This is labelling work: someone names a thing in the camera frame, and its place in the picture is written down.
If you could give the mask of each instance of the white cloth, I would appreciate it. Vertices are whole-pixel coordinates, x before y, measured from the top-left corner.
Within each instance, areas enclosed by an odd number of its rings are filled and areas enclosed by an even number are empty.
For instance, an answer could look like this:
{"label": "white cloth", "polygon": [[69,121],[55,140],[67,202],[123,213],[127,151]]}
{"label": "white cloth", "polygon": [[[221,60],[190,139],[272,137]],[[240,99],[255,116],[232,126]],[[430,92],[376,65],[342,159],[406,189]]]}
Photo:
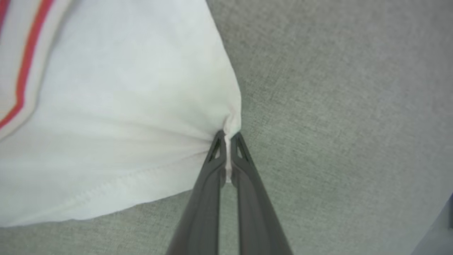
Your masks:
{"label": "white cloth", "polygon": [[88,219],[189,190],[216,132],[241,127],[204,0],[82,0],[64,19],[34,113],[0,142],[0,226]]}

